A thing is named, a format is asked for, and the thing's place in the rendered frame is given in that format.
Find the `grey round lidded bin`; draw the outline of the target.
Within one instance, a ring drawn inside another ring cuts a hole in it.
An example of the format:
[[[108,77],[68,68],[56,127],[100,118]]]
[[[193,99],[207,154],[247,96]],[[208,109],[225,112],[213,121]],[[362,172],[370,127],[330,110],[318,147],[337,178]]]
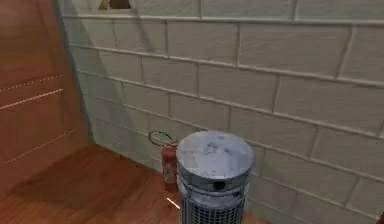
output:
[[[241,224],[254,153],[233,134],[207,130],[176,150],[180,224]]]

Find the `red fire extinguisher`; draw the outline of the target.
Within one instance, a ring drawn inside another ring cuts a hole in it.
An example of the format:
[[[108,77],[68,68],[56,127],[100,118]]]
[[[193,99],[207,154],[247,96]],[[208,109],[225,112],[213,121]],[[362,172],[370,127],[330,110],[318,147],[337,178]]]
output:
[[[167,143],[156,143],[153,136],[155,134],[164,135],[169,139]],[[177,146],[178,141],[174,140],[168,133],[163,131],[151,131],[148,134],[149,141],[161,148],[161,162],[162,162],[162,175],[164,181],[164,187],[169,189],[175,189],[177,187]]]

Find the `framed wall picture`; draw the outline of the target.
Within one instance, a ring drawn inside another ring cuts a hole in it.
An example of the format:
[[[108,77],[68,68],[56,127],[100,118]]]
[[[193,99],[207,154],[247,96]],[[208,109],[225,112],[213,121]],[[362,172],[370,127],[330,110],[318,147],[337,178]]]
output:
[[[108,9],[131,9],[132,4],[130,0],[101,0],[99,9],[108,10]]]

